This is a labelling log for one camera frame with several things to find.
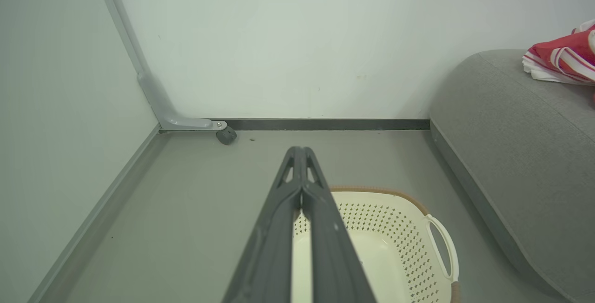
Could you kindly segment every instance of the caster wheel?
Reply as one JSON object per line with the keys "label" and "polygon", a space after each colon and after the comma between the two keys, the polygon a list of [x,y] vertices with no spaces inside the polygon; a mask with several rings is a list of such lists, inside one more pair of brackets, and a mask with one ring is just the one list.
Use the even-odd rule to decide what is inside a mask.
{"label": "caster wheel", "polygon": [[236,138],[238,138],[238,134],[236,134],[231,127],[226,127],[221,131],[217,131],[217,139],[219,139],[219,142],[223,145],[230,145]]}

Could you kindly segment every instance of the gray fabric upholstery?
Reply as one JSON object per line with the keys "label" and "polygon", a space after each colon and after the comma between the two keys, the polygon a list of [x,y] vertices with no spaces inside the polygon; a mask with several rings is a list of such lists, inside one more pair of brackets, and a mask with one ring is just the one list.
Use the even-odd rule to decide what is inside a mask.
{"label": "gray fabric upholstery", "polygon": [[[595,292],[593,88],[535,81],[522,70],[523,53],[466,59],[438,92],[430,119],[476,185],[474,191],[463,183],[471,199],[491,206],[495,216],[483,211],[484,219],[512,263],[529,279],[531,265],[571,301],[589,302]],[[506,247],[510,238],[516,250]]]}

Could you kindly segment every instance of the basket handle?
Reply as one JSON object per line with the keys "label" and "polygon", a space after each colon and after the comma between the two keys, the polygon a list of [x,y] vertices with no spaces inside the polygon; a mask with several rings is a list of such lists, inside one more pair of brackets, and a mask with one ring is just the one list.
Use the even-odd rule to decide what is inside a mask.
{"label": "basket handle", "polygon": [[[442,225],[442,223],[434,218],[432,215],[426,215],[426,218],[429,220],[427,225],[428,233],[430,234],[430,239],[432,240],[432,246],[434,246],[434,252],[436,252],[436,256],[440,261],[440,267],[442,268],[442,272],[444,276],[450,280],[450,282],[457,282],[459,280],[459,258],[456,256],[455,244],[452,242],[448,231],[446,231],[446,227]],[[432,223],[440,235],[442,235],[442,239],[446,243],[446,249],[448,250],[448,256],[450,260],[450,274],[446,271],[446,267],[444,266],[444,261],[442,260],[442,256],[440,256],[440,251],[438,250],[438,246],[436,245],[436,240],[434,239],[434,235],[432,230],[430,230],[430,223]]]}

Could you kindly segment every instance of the striped cloth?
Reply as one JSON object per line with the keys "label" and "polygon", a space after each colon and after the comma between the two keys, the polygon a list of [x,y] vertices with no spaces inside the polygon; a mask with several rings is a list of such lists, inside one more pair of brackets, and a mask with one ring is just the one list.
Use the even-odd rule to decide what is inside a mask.
{"label": "striped cloth", "polygon": [[522,63],[536,80],[595,86],[595,20],[569,36],[533,45]]}

